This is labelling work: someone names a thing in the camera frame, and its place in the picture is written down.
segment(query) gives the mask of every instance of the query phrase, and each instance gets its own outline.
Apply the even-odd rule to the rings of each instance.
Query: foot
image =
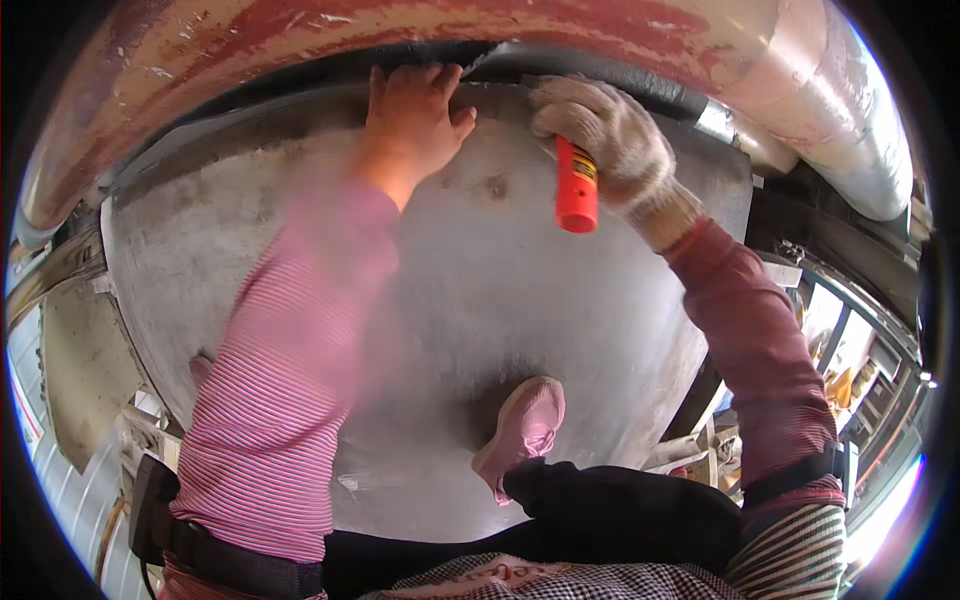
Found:
[[[507,397],[496,420],[496,435],[471,464],[493,490],[497,504],[511,502],[503,491],[504,473],[549,452],[563,421],[564,388],[556,379],[527,379]]]

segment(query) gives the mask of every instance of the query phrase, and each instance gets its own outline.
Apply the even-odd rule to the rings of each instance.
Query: pink sleeve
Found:
[[[743,486],[835,441],[824,379],[807,353],[793,303],[760,259],[706,216],[666,258],[686,288],[686,312],[707,336],[717,370],[733,392]],[[842,506],[832,475],[761,508],[811,503]]]
[[[397,218],[386,195],[359,183],[316,185],[290,203],[199,390],[174,516],[257,552],[323,559],[337,431],[360,376],[363,327],[396,269]],[[198,590],[167,570],[168,597]]]

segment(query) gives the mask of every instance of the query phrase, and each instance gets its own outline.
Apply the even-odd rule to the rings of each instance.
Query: hand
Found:
[[[457,64],[404,65],[388,81],[379,67],[371,71],[367,127],[350,169],[401,211],[414,188],[446,166],[476,125],[474,107],[450,118],[450,97],[463,72]]]
[[[531,102],[534,134],[562,135],[593,156],[600,199],[654,252],[673,246],[703,212],[674,179],[670,143],[626,93],[581,76],[549,77],[540,80]]]

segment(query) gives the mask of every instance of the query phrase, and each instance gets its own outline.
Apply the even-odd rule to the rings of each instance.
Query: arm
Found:
[[[673,153],[650,115],[623,92],[577,77],[545,81],[532,100],[534,133],[563,135],[594,157],[607,208],[663,254],[686,287],[687,314],[734,394],[744,485],[835,440],[823,378],[792,304],[759,259],[677,183]],[[747,597],[835,595],[843,503],[827,475],[745,512],[728,581]]]
[[[473,129],[475,110],[448,114],[461,71],[400,67],[386,81],[374,69],[367,127],[345,180],[297,186],[286,224],[237,293],[199,390],[170,505],[176,518],[256,552],[323,560],[337,432],[354,400],[370,310],[396,269],[399,211]],[[166,590],[220,594],[170,560]]]
[[[717,370],[733,392],[743,486],[835,441],[824,380],[807,353],[793,304],[759,258],[706,216],[665,258],[686,288],[690,320],[707,336]],[[836,479],[784,494],[758,511],[789,512],[812,502],[843,506]]]

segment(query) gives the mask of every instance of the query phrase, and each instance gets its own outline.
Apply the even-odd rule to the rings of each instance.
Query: gloved hand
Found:
[[[571,76],[541,79],[531,102],[534,134],[562,135],[593,156],[600,200],[654,252],[666,252],[690,231],[703,205],[674,179],[673,149],[636,100]]]

